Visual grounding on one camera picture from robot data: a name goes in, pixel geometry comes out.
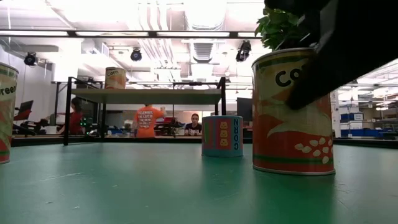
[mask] black spotlight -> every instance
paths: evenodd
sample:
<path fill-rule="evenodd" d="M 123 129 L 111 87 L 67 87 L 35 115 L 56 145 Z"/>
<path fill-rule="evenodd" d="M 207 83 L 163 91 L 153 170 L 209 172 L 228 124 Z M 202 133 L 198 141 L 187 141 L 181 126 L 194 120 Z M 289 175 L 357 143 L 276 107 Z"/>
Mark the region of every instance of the black spotlight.
<path fill-rule="evenodd" d="M 38 61 L 35 52 L 28 52 L 24 60 L 25 65 L 28 66 L 36 66 Z"/>
<path fill-rule="evenodd" d="M 248 40 L 244 40 L 242 45 L 238 49 L 238 54 L 236 55 L 237 62 L 244 62 L 251 51 L 251 44 Z"/>
<path fill-rule="evenodd" d="M 142 59 L 141 50 L 139 48 L 133 49 L 130 58 L 133 62 L 140 61 Z"/>

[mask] can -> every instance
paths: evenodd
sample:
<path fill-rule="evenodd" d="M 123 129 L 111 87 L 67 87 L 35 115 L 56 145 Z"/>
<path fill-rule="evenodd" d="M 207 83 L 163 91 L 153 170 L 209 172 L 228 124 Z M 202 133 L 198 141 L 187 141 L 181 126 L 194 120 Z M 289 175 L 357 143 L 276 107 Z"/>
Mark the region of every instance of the can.
<path fill-rule="evenodd" d="M 10 161 L 18 70 L 0 62 L 0 164 Z"/>
<path fill-rule="evenodd" d="M 330 96 L 301 110 L 285 104 L 303 66 L 314 56 L 307 48 L 277 50 L 253 63 L 255 169 L 296 175 L 335 173 Z"/>
<path fill-rule="evenodd" d="M 106 89 L 125 89 L 126 71 L 123 68 L 108 67 L 105 69 Z"/>
<path fill-rule="evenodd" d="M 243 156 L 242 128 L 241 116 L 202 118 L 201 154 L 213 157 Z"/>

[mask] green leaves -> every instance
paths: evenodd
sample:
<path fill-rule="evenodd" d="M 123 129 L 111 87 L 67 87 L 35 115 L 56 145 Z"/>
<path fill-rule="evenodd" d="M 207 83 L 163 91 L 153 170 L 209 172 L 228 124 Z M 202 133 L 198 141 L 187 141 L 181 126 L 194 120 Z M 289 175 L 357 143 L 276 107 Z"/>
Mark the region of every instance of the green leaves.
<path fill-rule="evenodd" d="M 280 9 L 265 8 L 264 17 L 257 21 L 258 27 L 255 34 L 262 35 L 262 44 L 272 50 L 277 49 L 281 43 L 289 40 L 300 40 L 305 32 L 297 27 L 299 17 Z"/>

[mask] orange t-shirt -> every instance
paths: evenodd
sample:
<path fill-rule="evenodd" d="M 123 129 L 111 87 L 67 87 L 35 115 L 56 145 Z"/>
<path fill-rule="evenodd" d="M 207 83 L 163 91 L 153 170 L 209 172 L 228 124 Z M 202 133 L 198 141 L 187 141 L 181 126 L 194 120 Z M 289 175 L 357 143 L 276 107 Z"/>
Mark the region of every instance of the orange t-shirt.
<path fill-rule="evenodd" d="M 163 112 L 151 106 L 139 109 L 134 118 L 138 123 L 137 138 L 154 138 L 156 119 L 163 116 Z"/>

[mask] blue cylindrical container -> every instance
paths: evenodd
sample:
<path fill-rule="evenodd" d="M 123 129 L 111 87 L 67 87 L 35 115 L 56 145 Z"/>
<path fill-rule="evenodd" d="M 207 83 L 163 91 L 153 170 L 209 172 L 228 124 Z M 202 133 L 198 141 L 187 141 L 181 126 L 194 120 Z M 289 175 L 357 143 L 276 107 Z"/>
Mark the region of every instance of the blue cylindrical container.
<path fill-rule="evenodd" d="M 204 117 L 202 119 L 201 154 L 213 157 L 243 156 L 242 117 Z"/>

